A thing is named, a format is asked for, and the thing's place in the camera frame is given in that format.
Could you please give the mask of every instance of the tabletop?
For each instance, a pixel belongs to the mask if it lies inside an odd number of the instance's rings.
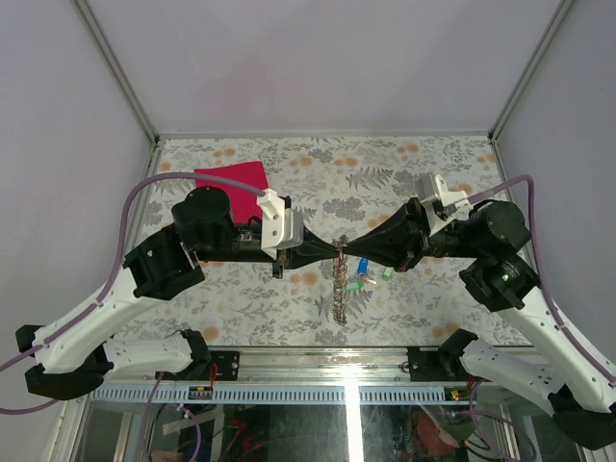
[[[450,188],[476,193],[501,182],[485,137],[330,137],[171,139],[161,142],[158,172],[263,162],[269,186],[289,195],[306,226],[324,241],[359,237],[415,194],[414,182],[442,174]],[[194,188],[188,180],[151,188],[140,241],[170,224],[171,206]],[[349,257],[348,279],[358,258]],[[205,281],[126,325],[123,338],[165,337],[198,329],[209,345],[383,347],[439,345],[458,327],[495,345],[526,339],[478,305],[458,272],[472,261],[425,258],[406,273],[382,278],[346,296],[347,324],[332,319],[333,262],[322,261],[271,278],[271,265],[203,263]]]

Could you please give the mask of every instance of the red cloth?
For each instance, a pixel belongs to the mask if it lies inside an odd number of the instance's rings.
[[[260,190],[264,190],[268,187],[266,171],[263,168],[263,163],[260,161],[245,162],[229,167],[196,168],[194,172],[230,178],[255,186]],[[231,217],[233,217],[234,223],[248,223],[250,217],[261,218],[263,216],[261,208],[257,205],[257,197],[252,192],[222,185],[214,181],[197,180],[195,183],[198,188],[202,186],[213,186],[227,193],[229,201],[231,202]]]

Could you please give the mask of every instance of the gray panel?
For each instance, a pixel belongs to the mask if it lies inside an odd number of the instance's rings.
[[[487,132],[559,0],[90,0],[169,134]]]
[[[70,2],[0,3],[0,351],[22,324],[59,318],[107,276],[124,195],[148,142]],[[26,360],[0,406],[29,395]],[[40,461],[61,405],[0,417],[0,460]]]
[[[556,301],[612,359],[614,24],[613,0],[579,2],[499,139],[509,176],[536,180],[538,238]],[[526,201],[526,192],[516,197]]]

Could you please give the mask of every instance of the table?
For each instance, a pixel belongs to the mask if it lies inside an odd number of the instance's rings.
[[[254,160],[327,242],[361,236],[387,219],[414,195],[423,173],[441,173],[450,187],[467,193],[501,181],[481,136],[168,139],[161,142],[157,171]],[[192,188],[188,180],[152,187],[139,241],[171,223],[171,206]],[[349,278],[358,260],[348,258]],[[283,280],[272,279],[266,264],[203,263],[203,283],[139,316],[117,337],[153,339],[192,328],[213,346],[428,346],[464,327],[494,345],[525,345],[517,330],[468,295],[457,273],[470,263],[427,258],[389,281],[370,263],[377,284],[348,296],[344,327],[332,319],[332,262],[286,271]]]

